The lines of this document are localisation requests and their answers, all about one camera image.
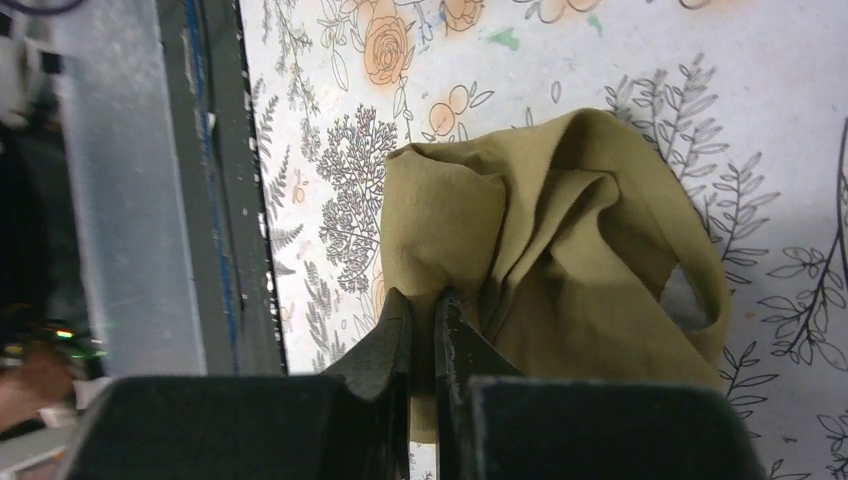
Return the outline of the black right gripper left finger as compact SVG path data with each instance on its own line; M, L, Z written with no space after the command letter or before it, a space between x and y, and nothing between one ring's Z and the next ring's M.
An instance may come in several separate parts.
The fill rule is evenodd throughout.
M406 479L412 315L377 325L316 375L130 377L90 405L63 479Z

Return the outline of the olive khaki underwear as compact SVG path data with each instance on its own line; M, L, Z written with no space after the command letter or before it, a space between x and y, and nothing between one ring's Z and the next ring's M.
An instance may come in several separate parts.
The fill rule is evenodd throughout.
M731 298L684 188L635 129L580 109L385 161L384 284L413 313L410 437L437 440L434 316L535 377L719 388Z

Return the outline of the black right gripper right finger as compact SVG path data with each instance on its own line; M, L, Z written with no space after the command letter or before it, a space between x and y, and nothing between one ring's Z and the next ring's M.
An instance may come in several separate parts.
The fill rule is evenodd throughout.
M545 380L469 323L458 293L434 314L442 479L763 479L720 394L680 385Z

